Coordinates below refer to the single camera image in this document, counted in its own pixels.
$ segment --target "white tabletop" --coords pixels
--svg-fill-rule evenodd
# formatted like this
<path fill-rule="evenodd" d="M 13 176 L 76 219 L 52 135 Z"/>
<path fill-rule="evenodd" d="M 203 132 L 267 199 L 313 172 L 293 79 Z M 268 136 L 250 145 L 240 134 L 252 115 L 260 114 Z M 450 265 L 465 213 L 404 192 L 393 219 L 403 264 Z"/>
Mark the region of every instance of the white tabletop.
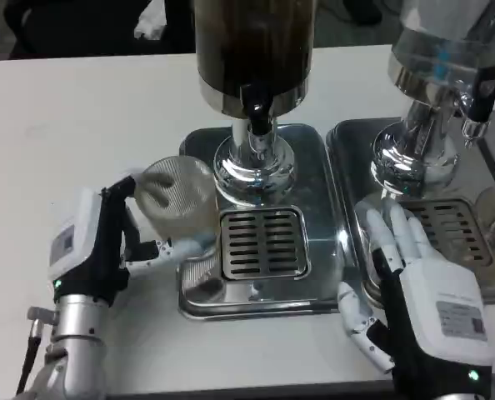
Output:
<path fill-rule="evenodd" d="M 280 121 L 325 135 L 342 120 L 398 115 L 405 98 L 388 79 L 389 51 L 316 50 L 307 99 Z M 49 243 L 78 189 L 178 153 L 195 129 L 228 124 L 200 96 L 193 55 L 0 62 L 0 398 L 18 382 L 28 306 L 52 305 Z M 154 279 L 171 290 L 154 290 Z M 173 279 L 162 271 L 132 285 L 112 310 L 111 394 L 386 380 L 337 314 L 193 322 L 178 314 Z M 495 350 L 495 306 L 486 318 Z"/>

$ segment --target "robot finger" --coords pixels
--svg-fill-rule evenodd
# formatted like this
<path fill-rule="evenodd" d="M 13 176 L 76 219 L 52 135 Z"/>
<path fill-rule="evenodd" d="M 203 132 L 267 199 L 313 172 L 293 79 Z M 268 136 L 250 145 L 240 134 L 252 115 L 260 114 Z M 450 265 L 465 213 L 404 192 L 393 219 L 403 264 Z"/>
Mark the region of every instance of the robot finger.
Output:
<path fill-rule="evenodd" d="M 389 215 L 397 248 L 405 263 L 409 264 L 420 258 L 420 252 L 413 236 L 413 230 L 408 223 L 403 207 L 392 200 Z"/>
<path fill-rule="evenodd" d="M 408 219 L 408 225 L 411 227 L 412 235 L 422 258 L 443 258 L 443 255 L 431 246 L 423 225 L 416 217 L 410 217 Z"/>
<path fill-rule="evenodd" d="M 388 266 L 392 272 L 403 268 L 398 246 L 394 236 L 387 224 L 384 222 L 381 213 L 373 208 L 367 211 L 366 215 L 367 231 L 372 241 L 372 251 L 381 248 L 387 259 Z"/>

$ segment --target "metal base plate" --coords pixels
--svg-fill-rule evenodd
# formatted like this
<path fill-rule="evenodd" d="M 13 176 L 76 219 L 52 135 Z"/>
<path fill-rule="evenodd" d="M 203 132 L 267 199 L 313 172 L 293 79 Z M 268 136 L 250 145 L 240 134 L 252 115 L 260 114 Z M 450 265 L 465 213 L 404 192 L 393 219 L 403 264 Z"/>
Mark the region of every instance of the metal base plate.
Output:
<path fill-rule="evenodd" d="M 380 295 L 378 288 L 372 285 L 373 280 L 368 273 L 369 256 L 365 247 L 363 232 L 358 226 L 355 206 L 366 200 L 374 207 L 378 207 L 382 196 L 386 195 L 386 192 L 372 176 L 372 145 L 379 132 L 396 121 L 396 118 L 345 121 L 338 124 L 327 135 L 328 152 L 337 184 L 337 194 L 341 196 L 343 207 L 349 216 L 349 236 L 352 238 L 353 248 L 352 263 L 359 266 L 363 286 L 367 295 L 374 301 L 378 300 Z M 485 243 L 483 239 L 488 236 L 488 232 L 483 231 L 483 210 L 486 211 L 491 206 L 475 207 L 479 195 L 490 187 L 495 187 L 495 183 L 477 146 L 470 149 L 464 147 L 460 125 L 454 123 L 448 134 L 460 155 L 457 173 L 448 186 L 435 192 L 425 193 L 427 206 L 422 207 L 424 208 L 422 211 L 417 209 L 413 211 L 419 217 L 422 216 L 422 221 L 426 224 L 429 222 L 423 218 L 425 216 L 436 218 L 436 221 L 441 224 L 442 221 L 448 223 L 442 226 L 441 236 L 445 236 L 449 224 L 452 224 L 454 231 L 449 235 L 454 235 L 452 238 L 455 241 L 459 239 L 466 241 L 467 238 L 475 239 L 475 242 L 466 242 L 469 246 L 465 244 L 464 248 L 455 251 L 457 247 L 453 245 L 457 243 L 445 242 L 445 238 L 443 238 L 444 242 L 438 240 L 437 248 L 448 259 L 471 268 L 477 275 L 485 303 L 495 303 L 495 247 L 490 242 Z M 492 115 L 492 124 L 486 140 L 495 156 L 495 113 Z M 452 203 L 453 199 L 457 201 L 457 204 Z M 417 199 L 401 197 L 400 200 L 413 202 Z M 445 209 L 443 211 L 449 212 L 441 216 L 438 211 L 441 212 L 442 210 L 431 209 L 431 207 L 435 207 L 435 204 L 456 206 L 457 210 L 460 211 L 453 214 L 454 209 Z M 426 225 L 425 228 L 426 230 L 429 229 L 429 233 L 433 233 L 437 229 L 433 225 L 431 227 Z"/>
<path fill-rule="evenodd" d="M 190 318 L 337 311 L 345 262 L 336 237 L 345 219 L 335 202 L 323 140 L 306 125 L 280 126 L 277 134 L 295 153 L 296 182 L 285 198 L 264 207 L 242 207 L 218 194 L 221 249 L 204 267 L 190 262 L 179 271 L 179 306 Z M 230 135 L 225 127 L 192 132 L 180 153 L 211 167 Z M 283 238 L 292 242 L 276 242 Z M 251 244 L 236 247 L 243 240 Z"/>

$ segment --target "robotic hand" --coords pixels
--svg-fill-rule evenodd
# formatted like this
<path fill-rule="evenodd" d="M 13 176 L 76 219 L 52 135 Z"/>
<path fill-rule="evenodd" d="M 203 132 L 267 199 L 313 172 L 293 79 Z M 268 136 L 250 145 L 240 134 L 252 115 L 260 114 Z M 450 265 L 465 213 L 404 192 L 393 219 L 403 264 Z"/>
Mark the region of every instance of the robotic hand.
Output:
<path fill-rule="evenodd" d="M 201 256 L 213 243 L 206 235 L 140 242 L 125 203 L 135 188 L 135 180 L 126 177 L 100 193 L 82 190 L 76 214 L 53 239 L 49 277 L 56 308 L 31 307 L 27 313 L 32 327 L 14 400 L 103 400 L 103 334 L 115 297 L 130 277 Z M 52 326 L 44 367 L 23 392 L 44 325 Z"/>
<path fill-rule="evenodd" d="M 436 251 L 422 224 L 399 204 L 384 202 L 387 222 L 369 207 L 362 224 L 388 327 L 342 282 L 338 300 L 347 335 L 378 369 L 392 371 L 396 390 L 408 398 L 488 400 L 493 355 L 475 275 Z"/>

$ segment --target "white robotic hand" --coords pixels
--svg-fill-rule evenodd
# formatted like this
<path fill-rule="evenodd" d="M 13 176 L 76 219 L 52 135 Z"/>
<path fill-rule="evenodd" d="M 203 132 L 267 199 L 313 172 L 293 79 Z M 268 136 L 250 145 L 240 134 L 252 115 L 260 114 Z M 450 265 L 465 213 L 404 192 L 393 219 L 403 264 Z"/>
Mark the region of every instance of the white robotic hand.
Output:
<path fill-rule="evenodd" d="M 384 219 L 372 207 L 357 213 L 388 327 L 362 311 L 358 295 L 342 282 L 347 335 L 382 372 L 392 370 L 396 389 L 412 399 L 490 398 L 493 357 L 475 275 L 435 250 L 422 224 L 399 204 L 385 199 L 383 209 Z"/>

